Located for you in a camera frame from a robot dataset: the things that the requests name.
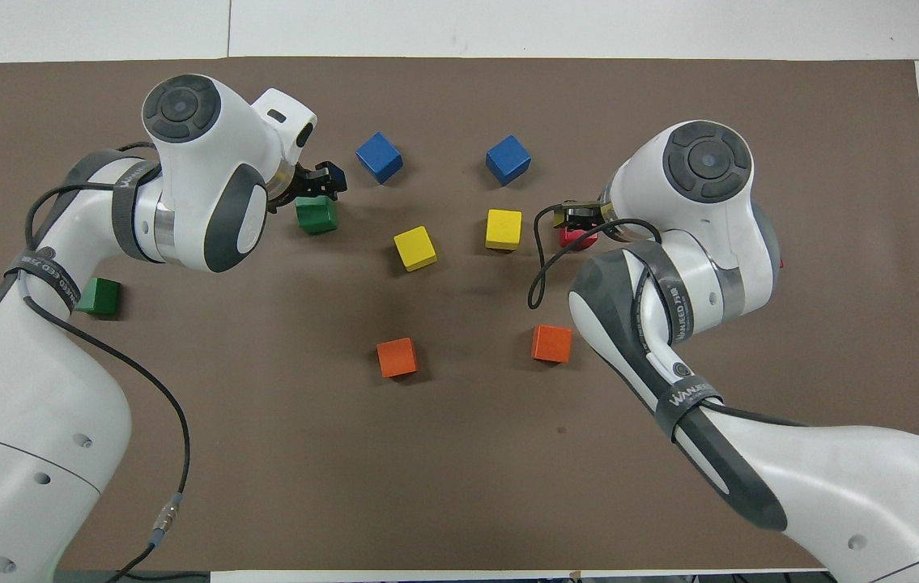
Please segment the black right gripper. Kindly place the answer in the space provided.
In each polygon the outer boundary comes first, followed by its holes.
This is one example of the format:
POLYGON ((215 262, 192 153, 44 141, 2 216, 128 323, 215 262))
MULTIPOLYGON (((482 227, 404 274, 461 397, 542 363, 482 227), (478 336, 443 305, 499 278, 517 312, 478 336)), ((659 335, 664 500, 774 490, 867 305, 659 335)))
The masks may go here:
POLYGON ((572 211, 577 209, 577 229, 568 230, 569 246, 593 246, 598 240, 599 228, 605 224, 603 204, 600 202, 562 202, 560 209, 572 211), (596 229, 591 235, 589 230, 596 229))

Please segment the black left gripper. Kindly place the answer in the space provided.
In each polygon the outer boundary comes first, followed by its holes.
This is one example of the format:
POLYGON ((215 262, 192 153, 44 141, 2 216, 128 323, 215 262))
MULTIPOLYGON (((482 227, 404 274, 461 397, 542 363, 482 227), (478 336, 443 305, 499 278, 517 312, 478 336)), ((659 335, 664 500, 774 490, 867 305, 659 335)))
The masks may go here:
POLYGON ((267 191, 267 213, 277 213, 280 207, 300 197, 327 197, 336 202, 340 193, 346 191, 346 176, 332 162, 319 163, 315 169, 294 166, 289 180, 285 174, 277 174, 268 184, 267 191))

